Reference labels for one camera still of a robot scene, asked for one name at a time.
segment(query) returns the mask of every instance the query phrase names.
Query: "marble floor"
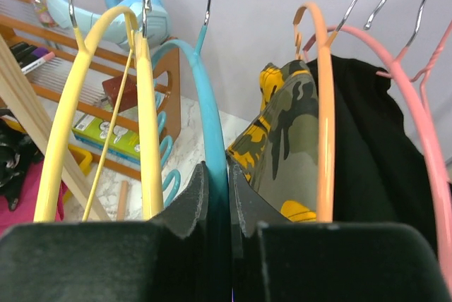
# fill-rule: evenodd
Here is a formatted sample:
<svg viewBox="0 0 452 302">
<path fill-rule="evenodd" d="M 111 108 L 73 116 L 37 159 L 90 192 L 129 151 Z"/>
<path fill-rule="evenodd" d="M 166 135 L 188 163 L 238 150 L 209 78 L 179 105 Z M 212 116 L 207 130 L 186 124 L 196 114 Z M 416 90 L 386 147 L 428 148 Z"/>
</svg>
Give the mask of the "marble floor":
<svg viewBox="0 0 452 302">
<path fill-rule="evenodd" d="M 49 113 L 50 117 L 54 117 L 56 111 L 56 105 L 46 99 L 42 99 L 42 103 Z M 81 117 L 81 113 L 77 113 L 75 120 Z M 182 116 L 182 129 L 179 137 L 174 143 L 172 154 L 162 170 L 162 178 L 173 169 L 177 168 L 181 173 L 181 185 L 178 195 L 186 187 L 188 180 L 190 179 L 191 172 L 195 165 L 204 160 L 204 143 L 203 143 L 203 131 L 201 127 L 201 115 L 199 112 L 198 102 L 185 97 L 182 98 L 181 105 Z M 220 112 L 220 119 L 223 129 L 223 138 L 225 141 L 225 147 L 227 147 L 249 124 L 249 122 L 239 119 L 236 116 L 232 116 L 223 112 Z M 90 147 L 83 143 L 76 141 L 71 137 L 71 143 L 83 147 L 87 150 L 91 150 Z M 127 166 L 139 169 L 136 165 L 127 162 L 126 160 L 119 159 L 118 157 L 109 155 L 108 158 L 123 163 Z M 88 182 L 92 183 L 96 172 L 97 165 L 93 165 L 93 169 L 88 176 Z M 105 207 L 108 215 L 112 219 L 116 219 L 117 205 L 119 199 L 119 190 L 121 182 L 127 180 L 129 182 L 129 197 L 127 202 L 126 219 L 140 219 L 142 217 L 141 212 L 141 182 L 135 179 L 131 179 L 123 174 L 119 174 L 110 169 L 104 168 L 100 178 L 99 185 L 97 187 L 97 196 L 100 202 Z M 164 199 L 167 197 L 170 188 L 164 193 Z M 65 221 L 80 221 L 83 215 L 83 209 L 75 200 L 74 197 L 69 199 L 64 207 Z"/>
</svg>

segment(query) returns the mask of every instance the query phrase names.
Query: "camouflage clothing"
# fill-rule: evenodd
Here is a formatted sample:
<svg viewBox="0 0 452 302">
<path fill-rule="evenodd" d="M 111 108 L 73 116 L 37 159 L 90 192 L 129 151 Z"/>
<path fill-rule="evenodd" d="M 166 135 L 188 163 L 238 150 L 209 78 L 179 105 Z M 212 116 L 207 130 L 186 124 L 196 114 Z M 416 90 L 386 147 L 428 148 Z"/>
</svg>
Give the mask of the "camouflage clothing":
<svg viewBox="0 0 452 302">
<path fill-rule="evenodd" d="M 268 64 L 260 75 L 261 113 L 228 147 L 251 187 L 294 222 L 316 215 L 319 99 L 307 65 Z"/>
</svg>

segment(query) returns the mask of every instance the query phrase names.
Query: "yellow tray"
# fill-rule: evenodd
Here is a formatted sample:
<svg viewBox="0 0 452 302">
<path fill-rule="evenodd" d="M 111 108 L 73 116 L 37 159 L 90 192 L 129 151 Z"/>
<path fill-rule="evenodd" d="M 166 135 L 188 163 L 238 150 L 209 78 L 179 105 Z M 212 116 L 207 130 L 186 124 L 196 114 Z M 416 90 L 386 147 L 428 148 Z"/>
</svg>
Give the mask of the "yellow tray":
<svg viewBox="0 0 452 302">
<path fill-rule="evenodd" d="M 22 128 L 22 126 L 15 121 L 8 120 L 5 118 L 2 118 L 8 126 L 10 126 L 12 129 L 15 129 L 17 131 L 20 131 L 21 133 L 26 133 L 25 130 Z M 84 150 L 82 148 L 79 148 L 75 145 L 69 144 L 68 146 L 69 151 L 71 152 L 74 159 L 76 159 L 78 166 L 80 167 L 80 170 L 87 176 L 91 171 L 91 163 L 93 162 L 93 155 L 88 152 L 87 150 Z M 70 191 L 66 191 L 63 197 L 63 203 L 66 203 L 67 200 L 72 196 L 72 193 Z"/>
</svg>

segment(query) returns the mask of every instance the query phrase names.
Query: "black foreground object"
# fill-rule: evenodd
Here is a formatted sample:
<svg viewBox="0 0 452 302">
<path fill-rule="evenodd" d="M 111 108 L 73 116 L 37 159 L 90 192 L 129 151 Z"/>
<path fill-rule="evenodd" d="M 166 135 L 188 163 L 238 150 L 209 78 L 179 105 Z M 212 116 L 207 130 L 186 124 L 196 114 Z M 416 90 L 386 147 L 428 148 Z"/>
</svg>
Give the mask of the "black foreground object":
<svg viewBox="0 0 452 302">
<path fill-rule="evenodd" d="M 150 222 L 14 227 L 0 240 L 0 301 L 210 301 L 207 209 L 202 163 Z"/>
<path fill-rule="evenodd" d="M 229 178 L 234 302 L 451 300 L 432 249 L 412 227 L 284 223 L 235 162 Z"/>
</svg>

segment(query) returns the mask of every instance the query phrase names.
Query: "wall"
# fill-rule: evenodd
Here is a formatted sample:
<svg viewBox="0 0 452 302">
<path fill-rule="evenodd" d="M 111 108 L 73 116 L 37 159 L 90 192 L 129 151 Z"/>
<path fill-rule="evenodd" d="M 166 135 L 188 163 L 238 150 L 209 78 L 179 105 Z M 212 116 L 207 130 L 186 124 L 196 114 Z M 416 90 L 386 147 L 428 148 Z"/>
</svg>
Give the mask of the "wall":
<svg viewBox="0 0 452 302">
<path fill-rule="evenodd" d="M 337 24 L 352 0 L 213 0 L 209 32 L 203 59 L 221 110 L 251 120 L 258 112 L 258 75 L 270 61 L 281 66 L 293 59 L 292 20 L 305 1 L 315 1 L 326 22 Z M 380 0 L 359 0 L 348 25 L 361 27 Z M 388 0 L 376 17 L 370 33 L 390 52 L 397 54 L 411 35 L 421 0 Z M 164 0 L 172 17 L 174 35 L 194 44 L 206 11 L 206 0 Z M 403 61 L 409 75 L 427 63 L 446 26 L 452 19 L 451 0 L 428 0 L 420 33 Z M 104 7 L 90 5 L 92 10 Z M 313 32 L 306 17 L 301 31 Z M 381 65 L 370 49 L 346 34 L 339 35 L 333 53 Z M 452 42 L 448 43 L 428 83 L 430 105 L 444 151 L 452 157 Z M 183 62 L 182 93 L 196 98 L 196 90 L 186 62 Z M 391 94 L 405 112 L 407 134 L 418 144 L 416 130 L 403 98 L 396 87 Z"/>
</svg>

